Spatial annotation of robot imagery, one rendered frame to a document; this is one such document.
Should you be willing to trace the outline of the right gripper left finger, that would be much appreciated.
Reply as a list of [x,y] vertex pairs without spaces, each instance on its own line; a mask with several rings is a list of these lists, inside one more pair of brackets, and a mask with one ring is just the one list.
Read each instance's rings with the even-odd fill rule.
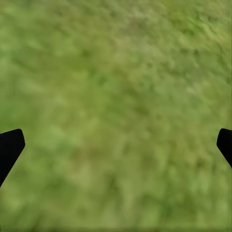
[[21,129],[0,134],[0,187],[24,148]]

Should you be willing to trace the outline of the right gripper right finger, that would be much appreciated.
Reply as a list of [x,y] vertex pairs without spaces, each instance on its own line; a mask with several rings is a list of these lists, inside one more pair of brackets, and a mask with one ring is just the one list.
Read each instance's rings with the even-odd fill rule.
[[232,167],[232,130],[220,129],[217,146]]

